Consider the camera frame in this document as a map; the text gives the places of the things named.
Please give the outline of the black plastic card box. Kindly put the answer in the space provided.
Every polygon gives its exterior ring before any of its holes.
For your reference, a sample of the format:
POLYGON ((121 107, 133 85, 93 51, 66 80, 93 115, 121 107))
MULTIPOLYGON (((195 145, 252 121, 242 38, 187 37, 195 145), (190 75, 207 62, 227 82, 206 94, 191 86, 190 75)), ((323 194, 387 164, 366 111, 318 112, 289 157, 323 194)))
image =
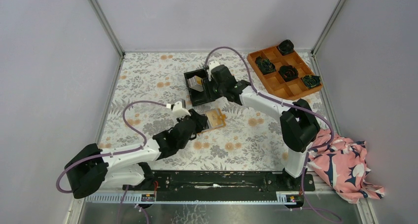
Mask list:
POLYGON ((192 106, 199 106, 206 103, 214 102, 215 99, 211 97, 211 93, 209 92, 209 88, 207 86, 203 86, 203 91, 200 92, 198 90, 192 89, 191 84, 188 82, 189 79, 193 78, 194 76, 198 76, 201 79, 205 79, 208 77, 206 70, 198 69, 190 72, 184 73, 184 78, 186 81, 186 87, 189 93, 190 101, 192 106))

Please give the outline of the yellow leather card holder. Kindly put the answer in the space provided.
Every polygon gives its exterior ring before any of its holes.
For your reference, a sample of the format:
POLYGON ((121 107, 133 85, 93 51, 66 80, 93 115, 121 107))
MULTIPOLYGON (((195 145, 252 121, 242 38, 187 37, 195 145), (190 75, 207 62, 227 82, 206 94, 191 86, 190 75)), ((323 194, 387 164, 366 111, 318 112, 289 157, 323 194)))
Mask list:
POLYGON ((226 126, 226 115, 224 115, 219 108, 211 109, 203 112, 201 115, 207 118, 206 126, 198 134, 209 132, 211 130, 219 129, 226 126))

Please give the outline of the gold credit card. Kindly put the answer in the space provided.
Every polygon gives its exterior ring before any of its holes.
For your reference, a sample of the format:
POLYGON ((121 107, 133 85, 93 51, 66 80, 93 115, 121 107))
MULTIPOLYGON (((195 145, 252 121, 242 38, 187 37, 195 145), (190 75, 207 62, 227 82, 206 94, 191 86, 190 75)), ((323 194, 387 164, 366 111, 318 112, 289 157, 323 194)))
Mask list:
POLYGON ((219 114, 218 109, 212 109, 204 113, 208 118, 208 129, 214 129, 223 125, 222 116, 219 114))

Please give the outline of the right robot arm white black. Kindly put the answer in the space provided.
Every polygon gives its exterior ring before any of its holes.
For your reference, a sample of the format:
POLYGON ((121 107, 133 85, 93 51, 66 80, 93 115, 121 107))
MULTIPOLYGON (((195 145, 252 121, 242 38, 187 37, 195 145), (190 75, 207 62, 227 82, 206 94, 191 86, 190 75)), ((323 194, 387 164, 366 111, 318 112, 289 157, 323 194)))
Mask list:
POLYGON ((205 67, 208 88, 215 98, 224 97, 229 102, 253 108, 280 123, 282 139, 288 147, 288 160, 284 164, 284 187, 296 190, 302 184, 302 173, 307 150, 312 147, 320 126, 307 101, 281 101, 256 92, 245 80, 237 81, 229 69, 217 61, 205 67))

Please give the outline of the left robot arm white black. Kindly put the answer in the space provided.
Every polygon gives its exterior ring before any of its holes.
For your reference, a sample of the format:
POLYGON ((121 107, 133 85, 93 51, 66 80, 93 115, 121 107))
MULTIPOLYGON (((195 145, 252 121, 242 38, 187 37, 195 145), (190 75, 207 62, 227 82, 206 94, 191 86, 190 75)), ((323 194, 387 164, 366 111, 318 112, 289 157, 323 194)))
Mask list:
POLYGON ((65 165, 71 193, 75 199, 87 197, 100 188, 138 186, 149 189, 153 183, 151 161, 175 155, 187 143, 206 130, 208 117, 190 110, 190 116, 164 130, 142 145, 118 149, 100 149, 96 143, 85 146, 65 165))

